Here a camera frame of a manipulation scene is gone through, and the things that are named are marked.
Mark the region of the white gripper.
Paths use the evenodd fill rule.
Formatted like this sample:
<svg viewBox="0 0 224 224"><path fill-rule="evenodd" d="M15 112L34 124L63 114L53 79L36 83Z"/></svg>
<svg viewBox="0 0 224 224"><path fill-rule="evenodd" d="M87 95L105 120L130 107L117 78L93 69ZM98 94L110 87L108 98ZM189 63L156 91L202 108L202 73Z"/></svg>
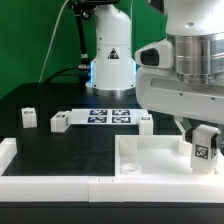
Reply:
<svg viewBox="0 0 224 224"><path fill-rule="evenodd" d="M190 85L170 70L142 66L136 75L136 97L143 109L175 115L182 140L188 143L193 128L187 118L224 124L224 74L215 84Z"/></svg>

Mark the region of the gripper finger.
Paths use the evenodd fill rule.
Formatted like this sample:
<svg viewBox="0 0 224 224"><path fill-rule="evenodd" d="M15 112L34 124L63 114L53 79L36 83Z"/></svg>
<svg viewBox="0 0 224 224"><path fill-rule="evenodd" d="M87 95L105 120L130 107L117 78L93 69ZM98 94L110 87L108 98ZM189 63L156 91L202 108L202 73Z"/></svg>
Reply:
<svg viewBox="0 0 224 224"><path fill-rule="evenodd" d="M215 134L211 138L211 159L213 159L217 155L217 139L219 137L219 134Z"/></svg>

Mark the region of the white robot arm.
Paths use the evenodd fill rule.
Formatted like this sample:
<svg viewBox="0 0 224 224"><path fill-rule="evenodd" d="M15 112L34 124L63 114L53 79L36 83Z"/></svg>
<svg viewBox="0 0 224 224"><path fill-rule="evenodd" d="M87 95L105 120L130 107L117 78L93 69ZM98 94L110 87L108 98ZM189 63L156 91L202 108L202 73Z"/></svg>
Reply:
<svg viewBox="0 0 224 224"><path fill-rule="evenodd" d="M133 90L141 108L224 125L224 0L134 0L132 22L96 4L89 91Z"/></svg>

